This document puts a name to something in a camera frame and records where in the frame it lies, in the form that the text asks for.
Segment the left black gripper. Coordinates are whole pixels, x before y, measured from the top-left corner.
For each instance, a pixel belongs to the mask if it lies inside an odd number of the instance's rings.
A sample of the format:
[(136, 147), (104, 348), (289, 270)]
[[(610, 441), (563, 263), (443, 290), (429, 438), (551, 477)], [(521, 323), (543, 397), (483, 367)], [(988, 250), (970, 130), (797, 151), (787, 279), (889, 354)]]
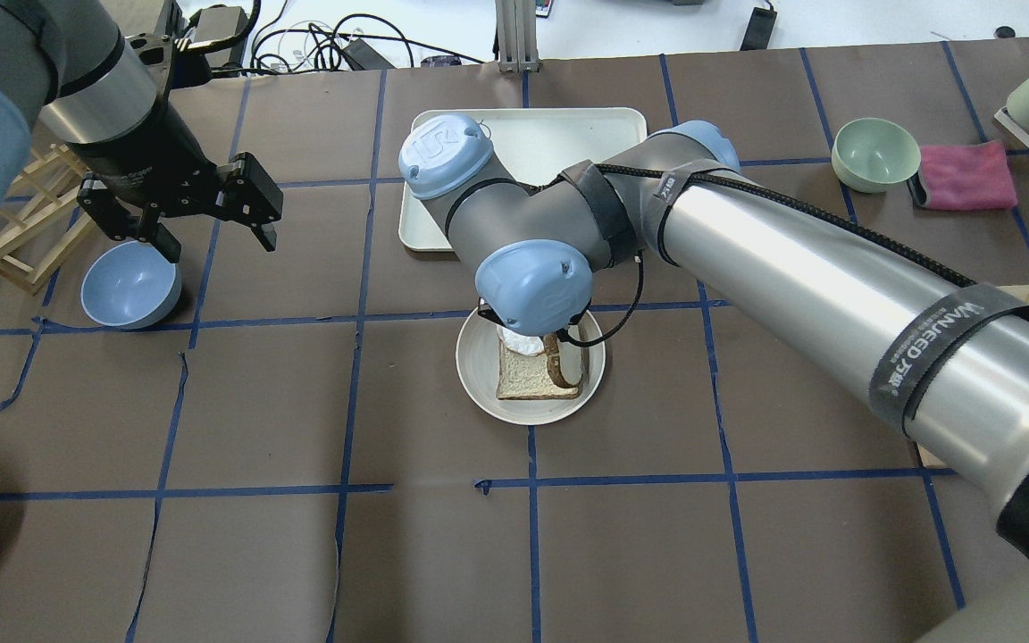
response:
[(218, 167), (205, 157), (196, 135), (168, 96), (155, 99), (146, 118), (110, 141), (69, 149), (88, 167), (77, 201), (114, 241), (135, 240), (176, 264), (182, 245), (161, 217), (205, 215), (253, 233), (264, 251), (277, 245), (283, 192), (256, 155), (239, 152)]

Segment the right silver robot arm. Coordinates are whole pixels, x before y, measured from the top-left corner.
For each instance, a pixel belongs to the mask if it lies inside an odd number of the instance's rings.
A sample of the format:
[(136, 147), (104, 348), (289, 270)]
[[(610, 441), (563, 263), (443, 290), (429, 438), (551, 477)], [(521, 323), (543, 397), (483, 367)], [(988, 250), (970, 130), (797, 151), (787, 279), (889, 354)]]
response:
[(875, 418), (975, 484), (1028, 558), (928, 642), (1029, 642), (1029, 303), (740, 175), (715, 126), (658, 131), (546, 186), (514, 179), (464, 113), (413, 127), (397, 167), (466, 267), (483, 317), (564, 335), (593, 276), (642, 248), (718, 288)]

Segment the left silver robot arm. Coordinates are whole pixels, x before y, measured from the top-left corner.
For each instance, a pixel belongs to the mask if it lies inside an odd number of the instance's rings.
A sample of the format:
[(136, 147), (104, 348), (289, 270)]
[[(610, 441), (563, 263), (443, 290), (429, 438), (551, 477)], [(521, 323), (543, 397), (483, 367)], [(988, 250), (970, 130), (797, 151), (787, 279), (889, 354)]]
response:
[(277, 183), (249, 152), (209, 159), (169, 102), (176, 79), (211, 80), (205, 55), (244, 37), (126, 37), (98, 1), (0, 1), (0, 204), (44, 123), (86, 164), (77, 201), (107, 237), (177, 262), (182, 248), (164, 220), (204, 215), (242, 225), (273, 251)]

